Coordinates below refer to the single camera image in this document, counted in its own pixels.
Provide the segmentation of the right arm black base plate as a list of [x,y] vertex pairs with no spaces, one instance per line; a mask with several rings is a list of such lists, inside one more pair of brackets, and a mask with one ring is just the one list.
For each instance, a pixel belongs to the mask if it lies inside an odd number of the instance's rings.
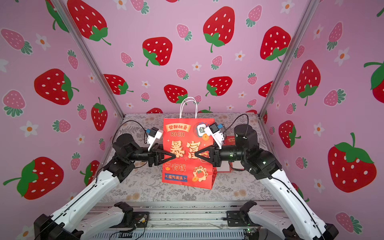
[[241,211],[227,211],[226,216],[223,217],[229,227],[260,227],[261,225],[255,224],[251,221],[247,214]]

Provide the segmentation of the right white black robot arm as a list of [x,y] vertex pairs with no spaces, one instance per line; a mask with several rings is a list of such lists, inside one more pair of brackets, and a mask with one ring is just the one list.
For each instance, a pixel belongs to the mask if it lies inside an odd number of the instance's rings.
[[216,123],[209,127],[199,125],[198,136],[213,137],[212,146],[201,149],[195,156],[221,166],[223,161],[241,162],[245,171],[260,181],[273,194],[284,210],[287,219],[271,213],[248,201],[240,211],[246,225],[260,225],[282,240],[333,240],[339,231],[333,224],[325,223],[307,205],[288,179],[282,165],[269,151],[260,148],[258,133],[248,124],[234,128],[235,144],[224,145],[224,135]]

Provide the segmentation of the red paper bag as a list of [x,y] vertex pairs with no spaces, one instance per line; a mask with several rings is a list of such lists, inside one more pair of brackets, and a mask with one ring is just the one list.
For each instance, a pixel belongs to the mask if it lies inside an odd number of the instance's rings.
[[[235,137],[234,136],[228,136],[226,140],[224,141],[224,146],[234,146],[235,143]],[[229,172],[233,170],[233,163],[229,162]]]
[[205,128],[215,120],[199,119],[198,107],[195,107],[193,118],[183,118],[183,107],[188,102],[197,103],[194,98],[188,97],[181,103],[178,118],[164,119],[164,150],[175,154],[176,158],[163,164],[162,182],[211,190],[217,172],[212,164],[201,163],[194,156],[198,150],[213,145],[214,139],[205,134]]

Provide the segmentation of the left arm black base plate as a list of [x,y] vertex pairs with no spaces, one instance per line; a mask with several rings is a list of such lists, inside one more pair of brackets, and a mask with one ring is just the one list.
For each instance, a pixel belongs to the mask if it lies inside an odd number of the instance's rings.
[[144,228],[148,224],[149,212],[130,212],[124,215],[120,224],[112,226],[112,229],[117,228],[133,228],[137,225],[137,228]]

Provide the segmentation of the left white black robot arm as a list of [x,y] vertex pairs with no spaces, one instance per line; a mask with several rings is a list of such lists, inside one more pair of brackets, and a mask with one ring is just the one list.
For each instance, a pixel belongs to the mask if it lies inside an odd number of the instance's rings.
[[150,167],[175,159],[175,154],[156,144],[161,134],[149,136],[149,147],[140,147],[130,134],[122,134],[113,143],[115,155],[96,174],[93,181],[74,199],[52,215],[40,215],[34,222],[37,240],[89,240],[104,230],[128,224],[133,209],[123,202],[112,209],[85,220],[88,212],[113,188],[122,183],[135,169],[135,162],[146,162]]

